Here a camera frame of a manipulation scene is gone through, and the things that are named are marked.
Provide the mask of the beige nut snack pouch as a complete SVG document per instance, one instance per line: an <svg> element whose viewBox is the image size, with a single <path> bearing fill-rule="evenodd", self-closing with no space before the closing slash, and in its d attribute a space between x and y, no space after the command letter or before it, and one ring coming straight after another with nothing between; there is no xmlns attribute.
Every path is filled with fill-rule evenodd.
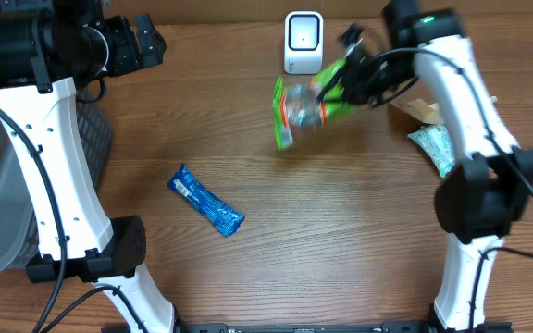
<svg viewBox="0 0 533 333"><path fill-rule="evenodd" d="M440 110L441 104L428 104L425 100L418 98L410 102L394 101L388 106L389 110L399 110L417 121L428 125L445 125L444 116L448 116L448 122L455 124L456 121L463 128L482 127L484 122L479 114L475 99L469 99L464 105L457 105L456 102L444 104L448 111L444 113Z"/></svg>

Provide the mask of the green snack pouch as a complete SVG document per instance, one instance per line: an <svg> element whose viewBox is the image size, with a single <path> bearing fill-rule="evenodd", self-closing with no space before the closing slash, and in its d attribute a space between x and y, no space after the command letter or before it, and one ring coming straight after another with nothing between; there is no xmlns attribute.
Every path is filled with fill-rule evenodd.
<svg viewBox="0 0 533 333"><path fill-rule="evenodd" d="M324 128L352 113L353 108L348 103L340 102L343 88L339 82L326 93L323 102L316 99L344 65L344 59L336 60L304 83L287 85L282 77L277 78L272 105L279 150L290 148L305 133Z"/></svg>

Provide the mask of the blue snack bar wrapper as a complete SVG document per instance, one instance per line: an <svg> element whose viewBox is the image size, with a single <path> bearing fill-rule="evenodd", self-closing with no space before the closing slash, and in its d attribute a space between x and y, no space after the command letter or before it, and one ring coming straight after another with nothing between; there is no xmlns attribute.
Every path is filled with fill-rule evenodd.
<svg viewBox="0 0 533 333"><path fill-rule="evenodd" d="M167 186L204 216L224 237L233 235L245 219L245 215L209 191L185 164L180 166L180 170L167 182Z"/></svg>

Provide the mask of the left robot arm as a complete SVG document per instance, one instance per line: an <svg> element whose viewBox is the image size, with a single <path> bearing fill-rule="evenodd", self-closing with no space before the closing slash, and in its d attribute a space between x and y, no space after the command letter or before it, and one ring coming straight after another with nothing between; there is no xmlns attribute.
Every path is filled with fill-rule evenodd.
<svg viewBox="0 0 533 333"><path fill-rule="evenodd" d="M79 89L160 65L150 16L106 18L98 1L0 3L0 120L36 216L34 283L68 278L107 295L132 332L173 332L174 305L145 262L138 216L111 218L95 192L77 121Z"/></svg>

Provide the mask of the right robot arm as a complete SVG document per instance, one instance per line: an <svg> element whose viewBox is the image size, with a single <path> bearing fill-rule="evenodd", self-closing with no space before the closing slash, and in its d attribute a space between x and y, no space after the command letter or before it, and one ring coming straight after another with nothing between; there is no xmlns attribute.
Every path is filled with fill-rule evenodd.
<svg viewBox="0 0 533 333"><path fill-rule="evenodd" d="M424 12L416 1L382 11L390 50L369 55L362 28L340 37L346 63L334 80L351 105L382 103L384 92L420 79L439 104L455 165L434 207L447 233L447 255L429 326L438 332L510 332L483 310L491 270L512 224L532 194L533 151L520 148L502 122L477 69L471 39L451 9Z"/></svg>

